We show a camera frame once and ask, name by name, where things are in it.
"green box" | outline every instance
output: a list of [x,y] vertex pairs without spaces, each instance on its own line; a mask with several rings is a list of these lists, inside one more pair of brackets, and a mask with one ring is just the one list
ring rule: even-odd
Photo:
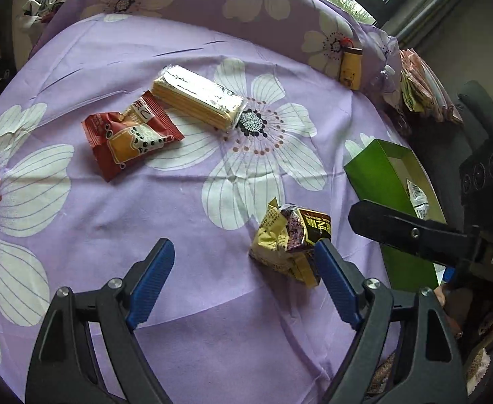
[[[416,217],[406,191],[409,179],[428,197],[426,219],[446,223],[435,191],[412,150],[376,139],[344,170],[360,199],[371,200]],[[420,287],[437,287],[433,263],[385,245],[381,246],[381,251],[393,289],[416,291]]]

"metal screw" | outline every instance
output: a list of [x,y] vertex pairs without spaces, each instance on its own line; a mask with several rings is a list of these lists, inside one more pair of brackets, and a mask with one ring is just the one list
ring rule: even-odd
[[108,281],[108,287],[111,289],[118,289],[123,285],[123,280],[121,278],[112,278]]
[[380,286],[381,283],[379,282],[379,279],[370,278],[366,280],[366,287],[372,290],[378,289]]
[[60,287],[56,291],[56,295],[59,298],[64,298],[69,294],[69,288],[68,287]]

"snack bag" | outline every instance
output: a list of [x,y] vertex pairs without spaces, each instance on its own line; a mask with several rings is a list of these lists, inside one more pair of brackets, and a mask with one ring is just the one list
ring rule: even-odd
[[184,138],[149,91],[124,113],[93,114],[82,126],[106,182],[149,152]]
[[160,72],[151,93],[226,132],[237,125],[247,104],[245,98],[178,65],[169,65]]
[[342,65],[340,66],[340,83],[352,90],[360,89],[362,50],[343,47]]
[[248,255],[311,288],[320,282],[313,252],[321,238],[331,238],[328,215],[290,203],[278,206],[275,198],[267,206]]

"barcode label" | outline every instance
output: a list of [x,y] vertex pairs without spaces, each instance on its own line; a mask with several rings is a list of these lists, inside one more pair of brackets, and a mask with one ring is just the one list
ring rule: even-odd
[[407,179],[407,189],[409,190],[409,198],[414,207],[428,203],[426,193],[424,193],[418,185],[412,183],[409,179]]
[[427,203],[424,203],[423,205],[415,207],[414,210],[415,214],[417,214],[417,217],[421,220],[424,220],[428,215],[429,206]]

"floral bedsheet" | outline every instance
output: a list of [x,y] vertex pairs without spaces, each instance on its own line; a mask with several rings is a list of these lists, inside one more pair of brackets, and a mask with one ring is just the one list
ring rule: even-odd
[[[325,74],[330,56],[323,72],[308,65],[304,33],[288,37],[282,28],[273,41],[273,24],[286,23],[298,0],[256,0],[257,14],[208,0],[207,11],[218,10],[203,19],[181,3],[177,17],[191,8],[182,20],[169,16],[175,1],[69,0],[47,30],[54,34],[0,97],[0,374],[22,398],[57,287],[98,288],[167,237],[175,266],[136,335],[172,400],[316,402],[353,331],[323,284],[307,290],[248,258],[274,197],[328,213],[342,256],[387,282],[378,245],[348,224],[357,198],[343,165],[372,138],[399,139],[365,95]],[[347,26],[373,47],[358,24],[309,1],[321,14],[305,19],[307,29]],[[156,11],[162,16],[146,16]],[[219,16],[237,33],[200,25]],[[272,46],[246,38],[256,32]],[[306,35],[305,48],[319,35]],[[301,59],[288,55],[296,48]],[[105,182],[81,121],[124,110],[168,64],[245,96],[252,112],[223,133],[168,110],[185,139]],[[107,386],[121,395],[100,330],[92,332]],[[395,339],[390,333],[387,351]]]

